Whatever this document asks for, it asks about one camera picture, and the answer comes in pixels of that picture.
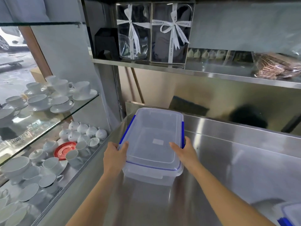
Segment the ribbon bow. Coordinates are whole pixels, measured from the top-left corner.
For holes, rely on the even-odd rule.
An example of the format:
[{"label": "ribbon bow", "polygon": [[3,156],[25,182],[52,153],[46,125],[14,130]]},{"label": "ribbon bow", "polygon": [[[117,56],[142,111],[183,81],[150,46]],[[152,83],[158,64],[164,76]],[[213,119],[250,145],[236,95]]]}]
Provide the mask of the ribbon bow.
[{"label": "ribbon bow", "polygon": [[140,49],[140,43],[139,43],[139,37],[137,35],[137,32],[133,26],[133,24],[136,24],[138,26],[141,26],[143,28],[151,28],[151,24],[146,22],[146,23],[138,23],[138,22],[132,22],[132,4],[128,5],[128,8],[124,10],[124,14],[129,20],[117,20],[117,25],[119,24],[125,24],[129,23],[130,24],[130,29],[129,29],[129,40],[130,40],[130,56],[131,59],[134,59],[134,43],[136,47],[136,53],[141,53]]},{"label": "ribbon bow", "polygon": [[[169,40],[169,55],[168,55],[168,63],[172,64],[173,59],[173,46],[175,46],[175,49],[180,49],[178,36],[176,33],[176,29],[178,31],[178,34],[183,42],[183,44],[188,43],[189,41],[186,38],[185,34],[183,33],[182,29],[179,26],[183,27],[191,27],[191,21],[177,21],[177,9],[178,4],[174,3],[172,4],[172,12],[171,12],[171,19],[172,22],[164,21],[164,20],[152,20],[152,25],[161,25],[160,32],[162,33],[168,33],[171,30],[170,33],[170,40]],[[163,26],[169,26],[166,30],[162,30]]]}]

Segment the plastic bag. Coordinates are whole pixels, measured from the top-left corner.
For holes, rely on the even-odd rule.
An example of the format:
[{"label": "plastic bag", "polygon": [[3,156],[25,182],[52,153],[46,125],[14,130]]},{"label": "plastic bag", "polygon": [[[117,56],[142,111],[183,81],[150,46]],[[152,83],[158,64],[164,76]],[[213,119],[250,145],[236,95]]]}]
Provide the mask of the plastic bag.
[{"label": "plastic bag", "polygon": [[278,53],[254,53],[255,77],[279,80],[301,74],[301,62]]}]

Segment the car wheel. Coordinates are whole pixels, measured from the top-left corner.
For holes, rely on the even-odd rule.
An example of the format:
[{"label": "car wheel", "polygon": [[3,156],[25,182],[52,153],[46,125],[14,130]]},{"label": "car wheel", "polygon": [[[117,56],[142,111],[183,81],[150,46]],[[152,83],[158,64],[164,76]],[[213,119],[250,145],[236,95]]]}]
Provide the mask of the car wheel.
[{"label": "car wheel", "polygon": [[0,48],[5,51],[9,50],[9,44],[1,36],[0,36]]}]

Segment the gift box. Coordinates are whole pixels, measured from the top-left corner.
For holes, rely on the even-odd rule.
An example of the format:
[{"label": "gift box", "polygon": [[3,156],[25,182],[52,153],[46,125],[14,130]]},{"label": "gift box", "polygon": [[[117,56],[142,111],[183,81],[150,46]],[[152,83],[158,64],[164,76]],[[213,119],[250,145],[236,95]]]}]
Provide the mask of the gift box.
[{"label": "gift box", "polygon": [[119,55],[150,60],[151,3],[116,4]]},{"label": "gift box", "polygon": [[185,64],[193,3],[154,3],[151,62]]}]

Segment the plastic food container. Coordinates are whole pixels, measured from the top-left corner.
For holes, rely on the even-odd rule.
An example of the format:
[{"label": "plastic food container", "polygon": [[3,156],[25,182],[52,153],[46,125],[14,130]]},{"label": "plastic food container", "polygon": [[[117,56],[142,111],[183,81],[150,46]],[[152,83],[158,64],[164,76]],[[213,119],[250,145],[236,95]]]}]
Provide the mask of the plastic food container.
[{"label": "plastic food container", "polygon": [[183,165],[169,142],[184,147],[184,117],[179,112],[140,108],[124,133],[120,146],[129,141],[125,176],[157,185],[171,186]]}]

